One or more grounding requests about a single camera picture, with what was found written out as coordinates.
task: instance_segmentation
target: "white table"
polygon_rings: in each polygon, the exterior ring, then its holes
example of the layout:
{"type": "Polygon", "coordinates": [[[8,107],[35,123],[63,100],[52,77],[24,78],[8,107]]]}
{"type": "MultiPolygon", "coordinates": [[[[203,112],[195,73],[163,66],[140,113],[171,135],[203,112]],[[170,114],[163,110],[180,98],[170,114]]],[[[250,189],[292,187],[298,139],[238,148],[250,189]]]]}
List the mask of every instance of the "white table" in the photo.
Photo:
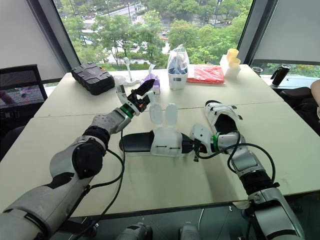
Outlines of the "white table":
{"type": "MultiPolygon", "coordinates": [[[[110,73],[113,76],[128,74],[126,71],[110,73]]],[[[248,65],[241,65],[237,79],[225,79],[225,84],[187,83],[184,89],[179,90],[169,88],[166,69],[154,70],[153,73],[160,78],[160,95],[156,95],[156,100],[162,109],[169,103],[175,103],[178,109],[202,108],[208,100],[216,100],[227,105],[283,101],[248,65]]],[[[147,74],[147,70],[132,71],[132,76],[136,79],[143,79],[147,74]]],[[[136,84],[126,87],[127,95],[130,94],[130,89],[136,89],[138,86],[136,84]]],[[[120,105],[114,88],[94,96],[76,82],[71,73],[67,73],[35,117],[105,114],[120,105]]]]}
{"type": "MultiPolygon", "coordinates": [[[[243,117],[238,129],[248,143],[265,148],[276,166],[275,181],[285,195],[320,189],[320,138],[285,103],[237,105],[243,117]]],[[[0,164],[0,211],[26,191],[51,181],[52,156],[68,147],[91,124],[94,115],[35,117],[25,127],[0,164]]],[[[177,129],[189,134],[195,123],[207,127],[202,108],[178,110],[177,129]]],[[[132,119],[124,134],[148,132],[149,113],[132,119]]],[[[109,148],[120,153],[120,134],[112,135],[109,148]]],[[[251,148],[271,175],[267,157],[251,148]]],[[[119,162],[107,154],[92,184],[109,181],[120,172],[119,162]]],[[[115,194],[117,184],[92,190],[73,216],[100,214],[115,194]]],[[[181,158],[128,156],[118,199],[108,214],[242,201],[247,195],[238,177],[229,171],[227,156],[193,161],[181,158]]]]}

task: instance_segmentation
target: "green ring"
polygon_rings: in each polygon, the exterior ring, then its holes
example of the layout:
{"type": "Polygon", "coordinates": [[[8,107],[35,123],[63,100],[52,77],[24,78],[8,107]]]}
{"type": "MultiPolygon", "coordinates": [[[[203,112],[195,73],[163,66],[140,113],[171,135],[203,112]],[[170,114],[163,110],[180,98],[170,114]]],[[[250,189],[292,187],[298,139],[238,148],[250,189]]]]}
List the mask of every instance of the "green ring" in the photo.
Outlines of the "green ring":
{"type": "Polygon", "coordinates": [[[127,114],[130,119],[132,119],[132,118],[134,117],[134,116],[131,114],[131,112],[129,112],[125,107],[122,106],[122,107],[120,107],[120,109],[121,109],[122,111],[124,111],[124,113],[127,114]]]}
{"type": "Polygon", "coordinates": [[[216,135],[213,135],[212,136],[212,140],[213,140],[213,149],[214,149],[214,152],[218,152],[219,149],[218,149],[218,137],[220,135],[220,132],[217,132],[216,135]]]}

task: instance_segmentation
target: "person's arm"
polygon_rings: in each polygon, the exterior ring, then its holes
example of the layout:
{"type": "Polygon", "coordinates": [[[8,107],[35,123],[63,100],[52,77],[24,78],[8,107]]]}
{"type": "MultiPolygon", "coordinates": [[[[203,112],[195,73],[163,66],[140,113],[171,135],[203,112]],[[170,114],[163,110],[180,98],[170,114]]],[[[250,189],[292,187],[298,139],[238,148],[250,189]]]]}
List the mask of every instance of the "person's arm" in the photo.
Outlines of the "person's arm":
{"type": "Polygon", "coordinates": [[[311,84],[311,93],[314,100],[320,107],[320,79],[311,84]]]}

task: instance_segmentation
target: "plastic bag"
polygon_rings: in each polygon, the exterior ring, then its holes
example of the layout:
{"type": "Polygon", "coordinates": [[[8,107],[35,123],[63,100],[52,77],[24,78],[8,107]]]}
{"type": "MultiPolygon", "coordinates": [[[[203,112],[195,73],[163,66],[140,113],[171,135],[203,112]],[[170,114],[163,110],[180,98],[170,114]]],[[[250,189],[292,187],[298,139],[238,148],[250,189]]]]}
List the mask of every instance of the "plastic bag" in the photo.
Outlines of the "plastic bag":
{"type": "Polygon", "coordinates": [[[195,65],[189,72],[188,83],[223,84],[224,74],[220,66],[195,65]]]}
{"type": "Polygon", "coordinates": [[[155,66],[155,64],[150,64],[149,73],[144,79],[141,80],[140,85],[142,85],[147,80],[154,79],[153,87],[151,90],[154,91],[155,94],[160,94],[160,79],[158,75],[154,75],[153,73],[151,73],[155,66]]]}
{"type": "Polygon", "coordinates": [[[169,53],[168,73],[185,75],[188,73],[189,57],[186,49],[181,45],[169,53]]]}

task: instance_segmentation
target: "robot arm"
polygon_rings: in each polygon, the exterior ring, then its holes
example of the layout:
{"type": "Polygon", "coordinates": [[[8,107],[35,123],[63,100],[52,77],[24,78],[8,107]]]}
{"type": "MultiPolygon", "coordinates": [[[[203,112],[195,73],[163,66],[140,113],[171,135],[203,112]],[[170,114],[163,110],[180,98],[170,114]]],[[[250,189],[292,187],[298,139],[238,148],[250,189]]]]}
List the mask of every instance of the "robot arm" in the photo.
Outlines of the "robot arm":
{"type": "MultiPolygon", "coordinates": [[[[195,136],[195,142],[201,142],[209,154],[234,146],[237,143],[238,134],[240,134],[231,132],[211,135],[208,138],[208,133],[210,130],[199,124],[196,124],[191,131],[191,134],[195,136]]],[[[279,184],[273,183],[273,179],[267,175],[257,156],[248,150],[242,135],[240,135],[239,143],[240,146],[234,152],[231,164],[248,194],[250,202],[248,212],[256,235],[260,239],[268,240],[277,238],[304,239],[304,232],[296,215],[277,189],[279,184]]],[[[231,147],[226,150],[226,153],[231,155],[233,150],[234,147],[231,147]]]]}
{"type": "Polygon", "coordinates": [[[92,178],[100,172],[110,136],[123,130],[133,116],[146,109],[149,96],[154,94],[149,91],[153,83],[154,80],[149,80],[132,90],[122,107],[95,116],[82,136],[53,156],[52,182],[26,192],[0,214],[0,239],[48,239],[59,229],[77,207],[92,178]],[[144,98],[137,98],[145,93],[148,95],[144,98]]]}

